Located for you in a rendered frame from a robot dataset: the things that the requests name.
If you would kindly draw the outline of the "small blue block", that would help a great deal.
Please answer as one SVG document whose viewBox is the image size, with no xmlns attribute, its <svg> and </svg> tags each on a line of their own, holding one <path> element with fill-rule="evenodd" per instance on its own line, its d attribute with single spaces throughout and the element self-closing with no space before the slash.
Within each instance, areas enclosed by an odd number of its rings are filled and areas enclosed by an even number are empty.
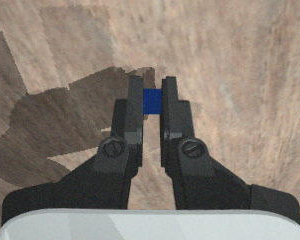
<svg viewBox="0 0 300 240">
<path fill-rule="evenodd" d="M 144 89 L 143 114 L 161 115 L 161 89 Z"/>
</svg>

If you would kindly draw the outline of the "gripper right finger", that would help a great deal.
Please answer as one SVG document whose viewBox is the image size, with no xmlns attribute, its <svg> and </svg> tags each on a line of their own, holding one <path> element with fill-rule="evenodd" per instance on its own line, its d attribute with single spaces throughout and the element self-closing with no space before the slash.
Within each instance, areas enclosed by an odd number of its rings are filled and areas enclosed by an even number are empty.
<svg viewBox="0 0 300 240">
<path fill-rule="evenodd" d="M 159 120 L 161 167 L 172 179 L 176 210 L 270 211 L 300 225 L 300 205 L 292 194 L 248 185 L 209 155 L 195 138 L 190 101 L 178 98 L 176 76 L 162 79 Z"/>
</svg>

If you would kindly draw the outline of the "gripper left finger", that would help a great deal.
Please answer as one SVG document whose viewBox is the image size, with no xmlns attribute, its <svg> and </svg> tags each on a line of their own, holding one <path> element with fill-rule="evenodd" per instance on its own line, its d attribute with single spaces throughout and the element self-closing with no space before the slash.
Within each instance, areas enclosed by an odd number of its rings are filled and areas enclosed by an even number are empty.
<svg viewBox="0 0 300 240">
<path fill-rule="evenodd" d="M 142 167 L 143 94 L 144 78 L 130 76 L 128 98 L 115 100 L 110 137 L 100 142 L 97 153 L 59 182 L 6 195 L 1 227 L 22 213 L 45 208 L 127 210 L 131 179 Z"/>
</svg>

